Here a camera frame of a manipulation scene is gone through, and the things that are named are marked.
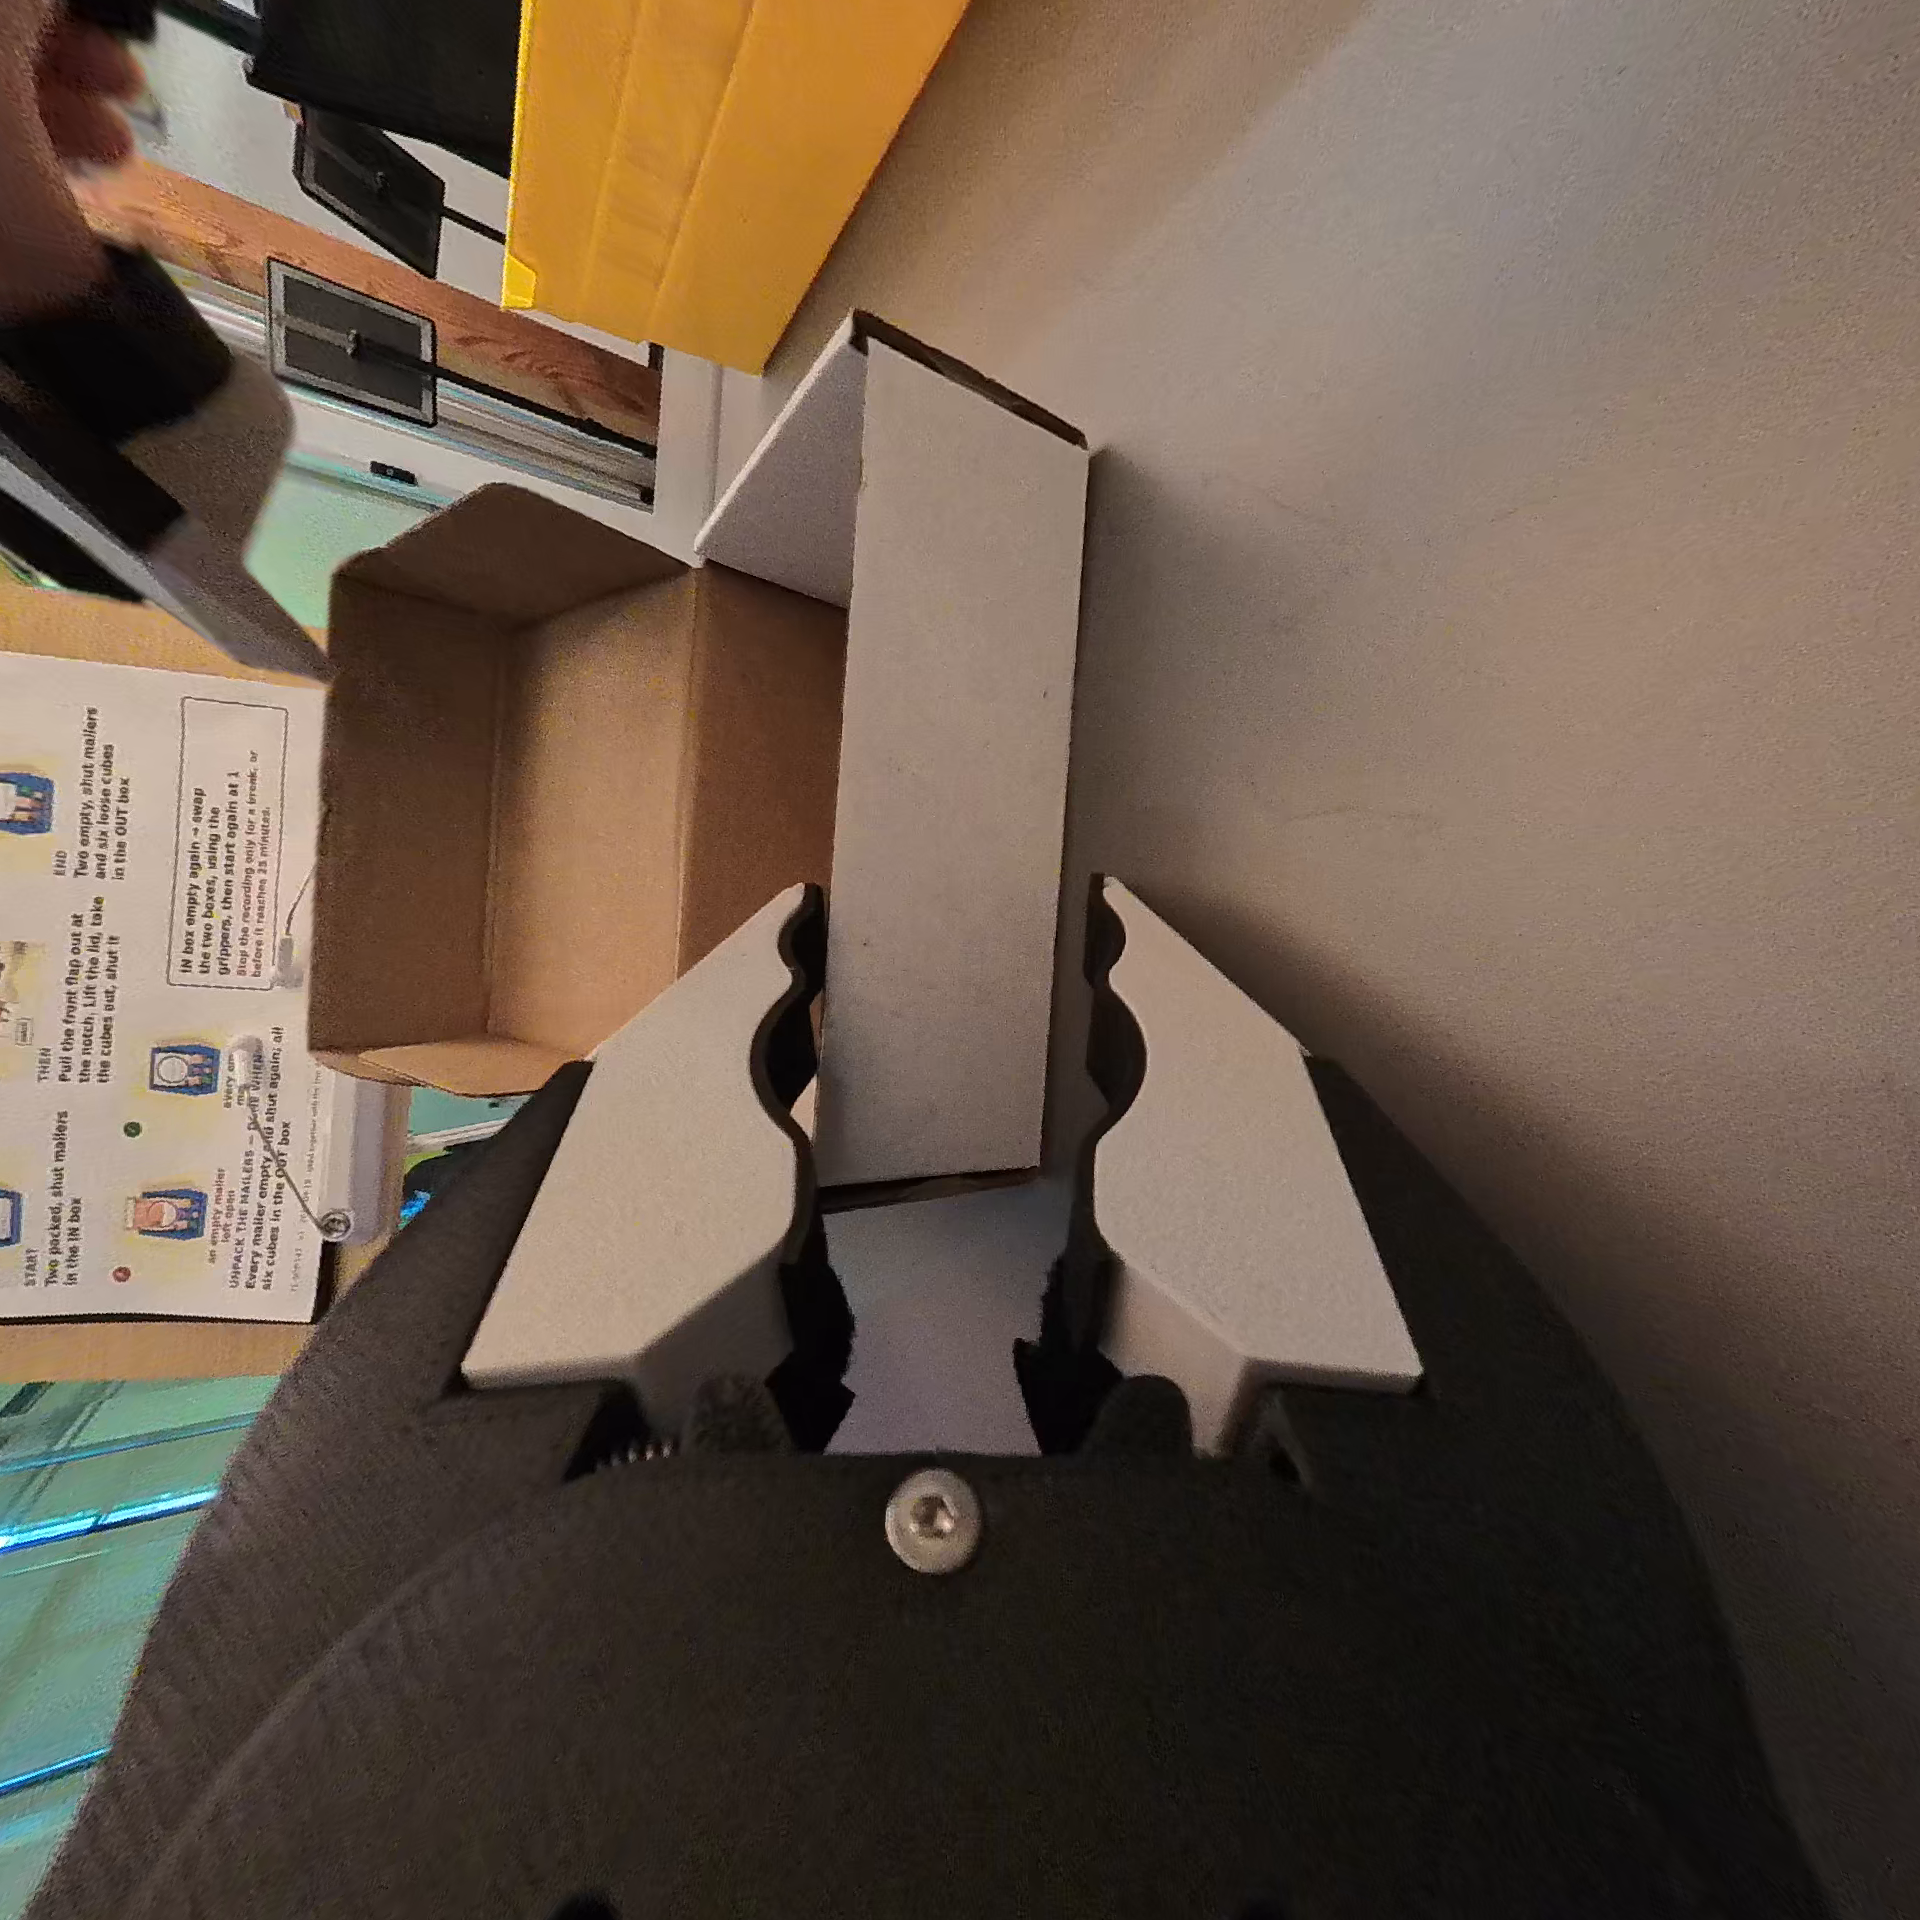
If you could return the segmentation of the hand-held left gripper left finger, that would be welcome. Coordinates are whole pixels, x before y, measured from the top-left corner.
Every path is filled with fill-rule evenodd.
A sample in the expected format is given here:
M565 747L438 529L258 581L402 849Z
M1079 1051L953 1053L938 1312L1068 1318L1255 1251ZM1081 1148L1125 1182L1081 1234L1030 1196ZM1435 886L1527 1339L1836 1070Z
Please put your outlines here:
M469 1387L623 1386L668 1438L705 1386L743 1376L796 1450L827 1448L854 1318L801 1118L826 946L822 889L791 884L591 1051Z

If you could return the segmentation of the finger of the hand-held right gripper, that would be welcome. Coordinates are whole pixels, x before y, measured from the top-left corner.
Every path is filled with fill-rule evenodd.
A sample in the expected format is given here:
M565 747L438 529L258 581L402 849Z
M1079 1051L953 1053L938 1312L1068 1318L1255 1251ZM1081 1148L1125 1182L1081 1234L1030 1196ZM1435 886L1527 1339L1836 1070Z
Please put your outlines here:
M188 517L157 552L162 606L250 673L325 681L325 649L250 572L250 541L293 432L281 384L235 355L193 414L142 432L142 472Z

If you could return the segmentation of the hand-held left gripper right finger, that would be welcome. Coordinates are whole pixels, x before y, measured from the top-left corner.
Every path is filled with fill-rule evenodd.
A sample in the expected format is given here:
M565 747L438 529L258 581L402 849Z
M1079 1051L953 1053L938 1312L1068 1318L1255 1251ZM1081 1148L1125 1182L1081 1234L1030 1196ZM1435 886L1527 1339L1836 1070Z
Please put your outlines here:
M1281 1386L1405 1397L1425 1362L1307 1050L1114 876L1087 889L1087 1078L1068 1236L1015 1379L1044 1456L1127 1379L1225 1456Z

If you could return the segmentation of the white cardboard mailer box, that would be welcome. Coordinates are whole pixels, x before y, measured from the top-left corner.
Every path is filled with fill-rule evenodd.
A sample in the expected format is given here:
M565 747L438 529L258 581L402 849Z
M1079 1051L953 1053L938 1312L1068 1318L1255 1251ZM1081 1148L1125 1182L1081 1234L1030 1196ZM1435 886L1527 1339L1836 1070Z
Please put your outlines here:
M591 1051L798 882L822 1217L1039 1170L1090 452L854 312L695 561L484 486L337 577L308 1041L531 1096L300 1364L422 1433L604 1420L465 1354Z

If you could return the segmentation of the yellow plastic bin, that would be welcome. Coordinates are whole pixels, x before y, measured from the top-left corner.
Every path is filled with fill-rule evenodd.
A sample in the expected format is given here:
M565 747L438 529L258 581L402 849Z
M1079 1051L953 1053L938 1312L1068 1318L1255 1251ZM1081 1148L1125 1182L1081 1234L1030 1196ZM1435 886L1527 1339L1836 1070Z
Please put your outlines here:
M759 376L965 2L529 2L501 305Z

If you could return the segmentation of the person's right hand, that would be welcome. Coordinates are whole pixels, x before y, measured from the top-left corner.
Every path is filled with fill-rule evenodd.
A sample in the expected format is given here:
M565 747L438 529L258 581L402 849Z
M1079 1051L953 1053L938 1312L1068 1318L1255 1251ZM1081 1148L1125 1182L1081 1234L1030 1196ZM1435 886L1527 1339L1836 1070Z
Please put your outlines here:
M61 4L3 4L3 318L84 299L105 277L74 177L133 154L135 52Z

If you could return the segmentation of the brown wooden beam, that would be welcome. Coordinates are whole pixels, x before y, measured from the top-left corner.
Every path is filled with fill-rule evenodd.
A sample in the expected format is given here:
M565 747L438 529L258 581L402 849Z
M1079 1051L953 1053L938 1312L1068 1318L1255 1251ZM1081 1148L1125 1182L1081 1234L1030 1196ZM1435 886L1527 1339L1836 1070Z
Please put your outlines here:
M446 373L633 444L657 444L660 376L639 361L509 313L397 261L214 185L130 161L79 184L87 224L167 267L266 298L270 264L310 272L434 324Z

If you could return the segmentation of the black fabric panel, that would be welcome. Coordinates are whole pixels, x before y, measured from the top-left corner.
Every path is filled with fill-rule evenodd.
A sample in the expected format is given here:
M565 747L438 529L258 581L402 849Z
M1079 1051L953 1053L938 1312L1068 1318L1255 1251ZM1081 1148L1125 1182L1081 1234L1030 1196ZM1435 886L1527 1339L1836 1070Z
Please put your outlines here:
M260 2L255 18L255 89L513 171L519 2Z

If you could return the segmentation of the printed instruction sheet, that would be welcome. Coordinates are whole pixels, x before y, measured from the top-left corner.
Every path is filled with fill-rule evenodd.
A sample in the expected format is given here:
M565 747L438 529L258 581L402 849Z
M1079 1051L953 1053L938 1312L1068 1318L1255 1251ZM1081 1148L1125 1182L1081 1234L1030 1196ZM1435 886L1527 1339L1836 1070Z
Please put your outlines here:
M303 1325L321 696L3 662L3 1314Z

